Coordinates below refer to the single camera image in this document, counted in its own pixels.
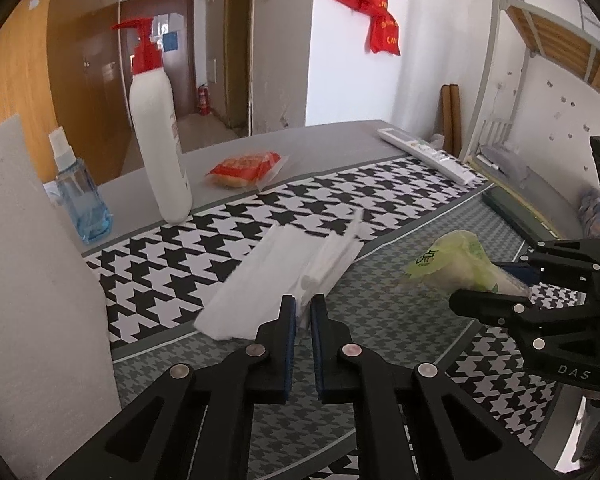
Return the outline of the metal bunk bed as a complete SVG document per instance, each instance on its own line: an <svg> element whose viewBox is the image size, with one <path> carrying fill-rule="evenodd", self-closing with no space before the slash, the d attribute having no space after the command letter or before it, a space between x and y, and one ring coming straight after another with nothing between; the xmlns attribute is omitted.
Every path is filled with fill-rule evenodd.
<svg viewBox="0 0 600 480"><path fill-rule="evenodd" d="M586 0L491 0L486 59L462 156L553 234L584 237L600 190L600 20Z"/></svg>

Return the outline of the dark brown entrance door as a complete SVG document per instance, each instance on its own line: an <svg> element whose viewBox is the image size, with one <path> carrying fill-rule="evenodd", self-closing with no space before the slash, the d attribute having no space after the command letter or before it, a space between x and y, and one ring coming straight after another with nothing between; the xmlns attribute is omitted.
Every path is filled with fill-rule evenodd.
<svg viewBox="0 0 600 480"><path fill-rule="evenodd" d="M176 118L197 110L194 0L123 0L120 20L152 18L151 41L162 53Z"/></svg>

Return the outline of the white foam box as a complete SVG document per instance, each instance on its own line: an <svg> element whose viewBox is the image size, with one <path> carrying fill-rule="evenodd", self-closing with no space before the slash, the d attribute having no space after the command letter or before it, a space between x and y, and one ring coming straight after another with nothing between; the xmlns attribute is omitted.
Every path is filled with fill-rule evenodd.
<svg viewBox="0 0 600 480"><path fill-rule="evenodd" d="M0 453L44 479L120 411L104 292L0 125Z"/></svg>

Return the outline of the red snack packet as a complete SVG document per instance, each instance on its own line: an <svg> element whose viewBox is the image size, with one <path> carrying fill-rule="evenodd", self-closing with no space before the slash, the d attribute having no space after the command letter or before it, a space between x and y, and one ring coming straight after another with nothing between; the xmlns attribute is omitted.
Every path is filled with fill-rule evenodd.
<svg viewBox="0 0 600 480"><path fill-rule="evenodd" d="M234 156L214 166L206 178L223 188L257 188L262 190L288 162L287 156L267 151Z"/></svg>

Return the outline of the black smartphone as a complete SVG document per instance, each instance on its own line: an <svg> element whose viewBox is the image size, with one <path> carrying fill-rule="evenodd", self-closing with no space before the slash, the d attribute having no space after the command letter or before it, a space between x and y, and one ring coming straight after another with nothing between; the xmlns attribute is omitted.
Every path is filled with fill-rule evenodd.
<svg viewBox="0 0 600 480"><path fill-rule="evenodd" d="M558 240L559 236L545 222L499 186L486 190L482 200L529 245Z"/></svg>

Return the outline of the wooden slats against wall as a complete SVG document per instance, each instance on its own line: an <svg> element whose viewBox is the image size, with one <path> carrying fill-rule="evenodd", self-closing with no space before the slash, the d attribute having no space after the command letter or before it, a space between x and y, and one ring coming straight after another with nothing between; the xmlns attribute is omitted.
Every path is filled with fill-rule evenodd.
<svg viewBox="0 0 600 480"><path fill-rule="evenodd" d="M440 92L443 149L458 156L462 149L462 111L460 110L460 87L444 84Z"/></svg>

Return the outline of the white remote control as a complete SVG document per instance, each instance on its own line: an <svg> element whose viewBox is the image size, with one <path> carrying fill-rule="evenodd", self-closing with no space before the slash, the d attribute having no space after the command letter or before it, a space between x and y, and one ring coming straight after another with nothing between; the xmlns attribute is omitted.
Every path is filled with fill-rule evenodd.
<svg viewBox="0 0 600 480"><path fill-rule="evenodd" d="M381 128L378 136L401 151L417 158L458 185L474 183L478 177L455 157L433 148L428 142L396 128Z"/></svg>

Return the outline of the white towel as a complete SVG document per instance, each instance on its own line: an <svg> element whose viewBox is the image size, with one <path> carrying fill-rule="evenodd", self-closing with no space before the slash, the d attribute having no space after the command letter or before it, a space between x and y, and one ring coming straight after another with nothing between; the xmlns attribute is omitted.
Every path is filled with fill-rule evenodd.
<svg viewBox="0 0 600 480"><path fill-rule="evenodd" d="M196 330L214 340L253 340L260 325L278 317L285 296L296 300L297 321L306 327L313 296L328 295L358 258L362 217L357 209L343 233L325 237L291 224L269 228L201 310Z"/></svg>

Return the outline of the red fire extinguisher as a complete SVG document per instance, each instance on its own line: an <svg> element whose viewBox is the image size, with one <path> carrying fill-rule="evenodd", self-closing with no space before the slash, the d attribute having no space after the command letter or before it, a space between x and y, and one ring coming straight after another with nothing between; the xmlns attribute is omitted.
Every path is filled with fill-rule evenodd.
<svg viewBox="0 0 600 480"><path fill-rule="evenodd" d="M198 110L201 116L207 116L211 113L209 88L206 84L198 87Z"/></svg>

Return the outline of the white pump bottle red cap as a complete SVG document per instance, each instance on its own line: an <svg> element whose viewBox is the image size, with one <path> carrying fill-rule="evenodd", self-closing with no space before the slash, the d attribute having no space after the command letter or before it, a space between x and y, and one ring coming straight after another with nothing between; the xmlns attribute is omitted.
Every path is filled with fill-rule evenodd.
<svg viewBox="0 0 600 480"><path fill-rule="evenodd" d="M114 28L132 28L137 33L129 90L132 124L161 217L179 224L192 210L193 196L181 162L173 91L162 53L151 41L151 26L151 18L129 18Z"/></svg>

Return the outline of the wooden wardrobe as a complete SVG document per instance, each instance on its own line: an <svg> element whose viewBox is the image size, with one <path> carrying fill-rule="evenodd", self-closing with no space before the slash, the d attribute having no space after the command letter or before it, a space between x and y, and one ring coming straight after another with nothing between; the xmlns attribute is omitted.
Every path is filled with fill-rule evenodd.
<svg viewBox="0 0 600 480"><path fill-rule="evenodd" d="M131 139L118 35L120 0L20 0L0 28L0 124L18 116L38 177L57 167L64 129L98 184L121 174Z"/></svg>

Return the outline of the houndstooth tablecloth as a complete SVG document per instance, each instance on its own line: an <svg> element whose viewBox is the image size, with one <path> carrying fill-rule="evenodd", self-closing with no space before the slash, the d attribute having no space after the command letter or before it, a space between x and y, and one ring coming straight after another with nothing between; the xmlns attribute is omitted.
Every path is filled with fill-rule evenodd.
<svg viewBox="0 0 600 480"><path fill-rule="evenodd" d="M432 361L497 422L555 463L578 402L527 374L502 330L454 315L431 289L403 286L413 258L439 236L474 232L494 260L522 238L483 197L377 136L376 122L240 139L188 153L196 206L179 226L158 217L134 170L100 189L114 213L109 240L86 264L105 292L114 377L129 404L168 366L221 361L236 340L198 332L195 318L231 275L262 298L316 294L355 340L404 365Z"/></svg>

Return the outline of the blue spray bottle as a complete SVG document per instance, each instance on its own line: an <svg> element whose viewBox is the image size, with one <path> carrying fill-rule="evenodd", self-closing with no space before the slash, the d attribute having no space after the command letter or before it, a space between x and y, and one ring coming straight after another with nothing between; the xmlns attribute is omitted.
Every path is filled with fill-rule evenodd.
<svg viewBox="0 0 600 480"><path fill-rule="evenodd" d="M48 135L57 168L55 178L61 203L85 245L109 235L112 215L100 196L83 159L76 157L65 130L58 127Z"/></svg>

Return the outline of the floral tissue pack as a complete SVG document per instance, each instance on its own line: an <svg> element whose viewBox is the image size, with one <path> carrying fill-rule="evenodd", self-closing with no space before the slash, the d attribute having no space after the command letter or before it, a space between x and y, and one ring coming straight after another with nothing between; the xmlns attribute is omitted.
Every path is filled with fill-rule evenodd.
<svg viewBox="0 0 600 480"><path fill-rule="evenodd" d="M474 233L444 234L412 261L400 278L402 287L424 285L451 295L458 290L530 296L530 287L494 264Z"/></svg>

